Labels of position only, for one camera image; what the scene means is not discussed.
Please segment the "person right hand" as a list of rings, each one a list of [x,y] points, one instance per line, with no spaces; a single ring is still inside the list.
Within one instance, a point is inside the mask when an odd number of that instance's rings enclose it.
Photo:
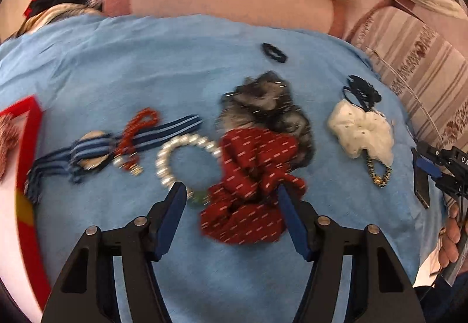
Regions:
[[[439,250],[439,264],[442,268],[453,264],[458,260],[457,244],[461,233],[458,227],[459,207],[454,204],[449,209],[448,219],[445,223],[445,230],[442,234],[442,244]]]

